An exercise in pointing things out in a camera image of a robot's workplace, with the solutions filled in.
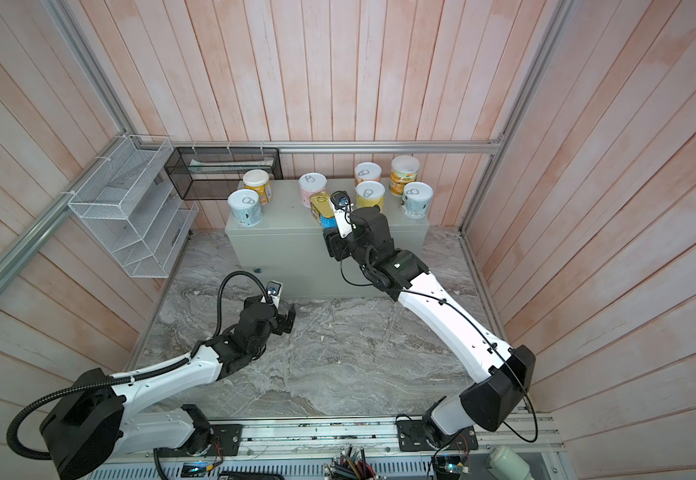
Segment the white cylinder object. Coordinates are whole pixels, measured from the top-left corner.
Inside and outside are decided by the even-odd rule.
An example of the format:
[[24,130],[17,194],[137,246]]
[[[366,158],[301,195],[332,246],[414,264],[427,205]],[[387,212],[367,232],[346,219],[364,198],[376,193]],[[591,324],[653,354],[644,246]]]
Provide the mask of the white cylinder object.
[[513,449],[501,445],[487,457],[486,470],[497,480],[533,480],[529,464]]

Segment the white lid can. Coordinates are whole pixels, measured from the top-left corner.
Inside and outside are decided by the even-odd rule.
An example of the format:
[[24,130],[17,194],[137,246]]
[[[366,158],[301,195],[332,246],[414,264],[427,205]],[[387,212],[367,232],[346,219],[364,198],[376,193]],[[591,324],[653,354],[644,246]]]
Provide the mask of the white lid can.
[[314,194],[324,192],[327,186],[327,178],[318,172],[303,174],[298,179],[301,203],[309,208],[311,205],[310,197]]
[[366,181],[380,182],[382,167],[374,162],[362,162],[354,168],[354,181],[358,185]]
[[386,189],[379,181],[367,180],[355,186],[356,205],[358,208],[377,206],[383,209]]
[[263,218],[259,195],[254,190],[242,188],[234,191],[228,197],[228,204],[239,227],[253,227]]
[[411,182],[404,187],[401,209],[405,216],[422,219],[428,215],[434,196],[433,188],[424,182]]

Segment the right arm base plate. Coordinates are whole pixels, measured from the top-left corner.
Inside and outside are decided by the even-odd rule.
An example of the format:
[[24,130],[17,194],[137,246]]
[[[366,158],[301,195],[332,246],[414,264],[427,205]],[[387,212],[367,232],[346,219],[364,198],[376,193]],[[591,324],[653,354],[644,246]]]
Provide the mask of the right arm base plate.
[[466,453],[479,449],[474,427],[461,429],[458,433],[445,435],[437,429],[431,419],[435,407],[445,400],[436,401],[419,419],[407,414],[398,414],[394,418],[398,446],[402,452],[462,450]]

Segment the yellow label can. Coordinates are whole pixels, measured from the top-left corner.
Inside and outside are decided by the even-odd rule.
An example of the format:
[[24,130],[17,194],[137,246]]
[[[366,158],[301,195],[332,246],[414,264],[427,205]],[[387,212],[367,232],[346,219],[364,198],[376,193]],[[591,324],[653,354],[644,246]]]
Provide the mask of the yellow label can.
[[258,194],[261,205],[266,205],[272,200],[270,174],[267,171],[263,169],[249,170],[243,175],[242,181],[247,189]]

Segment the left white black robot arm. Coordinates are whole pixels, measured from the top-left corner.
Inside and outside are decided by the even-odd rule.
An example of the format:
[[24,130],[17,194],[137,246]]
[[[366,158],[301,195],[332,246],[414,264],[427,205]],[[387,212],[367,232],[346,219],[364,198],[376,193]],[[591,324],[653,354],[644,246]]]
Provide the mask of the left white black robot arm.
[[295,309],[279,312],[250,297],[239,321],[175,359],[116,375],[84,373],[40,426],[50,459],[62,479],[79,479],[111,456],[170,449],[203,454],[215,432],[194,404],[168,412],[151,406],[193,387],[222,380],[259,359],[270,336],[291,332]]

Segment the grey metal cabinet box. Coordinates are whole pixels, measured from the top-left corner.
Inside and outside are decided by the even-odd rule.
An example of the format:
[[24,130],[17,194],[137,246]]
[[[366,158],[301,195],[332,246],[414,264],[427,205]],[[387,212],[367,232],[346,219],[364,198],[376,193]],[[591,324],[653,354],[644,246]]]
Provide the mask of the grey metal cabinet box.
[[286,298],[380,296],[382,292],[367,284],[355,260],[329,256],[323,229],[301,203],[298,181],[270,184],[272,200],[261,205],[259,224],[239,227],[232,215],[226,225],[241,267],[264,283],[282,283]]

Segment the orange green label can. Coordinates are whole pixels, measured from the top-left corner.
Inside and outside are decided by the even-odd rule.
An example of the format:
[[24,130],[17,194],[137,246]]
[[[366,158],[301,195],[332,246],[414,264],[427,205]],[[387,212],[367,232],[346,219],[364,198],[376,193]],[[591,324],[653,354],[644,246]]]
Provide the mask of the orange green label can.
[[396,156],[391,161],[390,191],[394,196],[400,197],[404,187],[417,180],[420,170],[420,161],[411,155]]

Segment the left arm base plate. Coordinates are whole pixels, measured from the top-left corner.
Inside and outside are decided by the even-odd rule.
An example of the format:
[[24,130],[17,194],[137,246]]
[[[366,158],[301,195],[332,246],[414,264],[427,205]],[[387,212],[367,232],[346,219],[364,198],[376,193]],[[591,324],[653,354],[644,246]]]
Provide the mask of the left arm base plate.
[[242,424],[210,424],[200,426],[180,447],[185,454],[236,456],[242,440]]

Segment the gold rectangular sardine tin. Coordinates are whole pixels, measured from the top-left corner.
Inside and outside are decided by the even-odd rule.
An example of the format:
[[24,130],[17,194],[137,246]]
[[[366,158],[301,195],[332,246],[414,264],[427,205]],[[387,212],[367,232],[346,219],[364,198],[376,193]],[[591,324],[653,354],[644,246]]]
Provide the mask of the gold rectangular sardine tin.
[[311,213],[322,229],[336,228],[333,205],[327,192],[317,192],[309,198]]

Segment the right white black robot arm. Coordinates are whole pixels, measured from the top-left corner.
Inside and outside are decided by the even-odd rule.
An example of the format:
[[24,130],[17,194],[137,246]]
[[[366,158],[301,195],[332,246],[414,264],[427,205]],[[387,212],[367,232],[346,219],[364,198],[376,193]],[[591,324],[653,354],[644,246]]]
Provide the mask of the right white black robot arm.
[[494,432],[521,401],[531,404],[531,350],[512,347],[482,326],[416,254],[396,247],[378,207],[347,205],[333,211],[337,226],[324,231],[330,256],[355,260],[372,286],[423,320],[473,380],[460,394],[444,398],[424,414],[424,428],[434,442],[473,425]]

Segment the black mesh basket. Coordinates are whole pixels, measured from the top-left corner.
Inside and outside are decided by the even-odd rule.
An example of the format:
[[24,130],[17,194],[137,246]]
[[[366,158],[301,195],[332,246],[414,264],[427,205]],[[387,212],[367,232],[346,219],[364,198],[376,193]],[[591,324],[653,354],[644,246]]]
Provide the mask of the black mesh basket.
[[283,179],[279,151],[263,147],[176,147],[164,170],[186,201],[227,200],[248,171]]

